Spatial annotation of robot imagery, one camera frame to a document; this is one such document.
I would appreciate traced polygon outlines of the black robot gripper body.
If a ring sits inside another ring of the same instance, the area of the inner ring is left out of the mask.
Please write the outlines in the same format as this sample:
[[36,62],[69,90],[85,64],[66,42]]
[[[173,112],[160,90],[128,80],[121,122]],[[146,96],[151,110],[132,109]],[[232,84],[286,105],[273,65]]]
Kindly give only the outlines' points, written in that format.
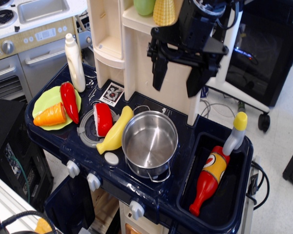
[[151,42],[147,55],[154,62],[157,56],[166,57],[169,62],[189,67],[205,68],[210,71],[210,77],[216,76],[220,61],[227,55],[229,49],[222,42],[207,36],[202,48],[190,48],[181,41],[178,24],[151,29]]

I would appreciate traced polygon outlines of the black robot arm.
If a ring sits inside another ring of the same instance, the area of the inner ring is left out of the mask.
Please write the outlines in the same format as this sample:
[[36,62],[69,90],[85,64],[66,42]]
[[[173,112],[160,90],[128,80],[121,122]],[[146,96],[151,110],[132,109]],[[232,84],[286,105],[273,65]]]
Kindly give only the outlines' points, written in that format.
[[147,55],[153,63],[153,87],[161,89],[167,65],[174,62],[191,67],[186,81],[187,94],[188,97],[197,95],[216,76],[222,57],[229,52],[227,46],[211,37],[214,26],[230,29],[219,19],[226,7],[231,7],[234,26],[243,5],[241,0],[185,0],[173,25],[152,28]]

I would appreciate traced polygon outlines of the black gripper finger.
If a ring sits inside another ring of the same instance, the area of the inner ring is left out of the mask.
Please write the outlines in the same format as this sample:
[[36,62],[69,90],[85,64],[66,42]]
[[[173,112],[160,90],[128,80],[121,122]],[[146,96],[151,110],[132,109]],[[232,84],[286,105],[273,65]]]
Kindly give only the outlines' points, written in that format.
[[192,67],[186,81],[188,97],[194,97],[210,78],[210,71],[205,68]]
[[153,87],[160,91],[166,72],[167,72],[168,60],[166,57],[157,56],[153,62]]

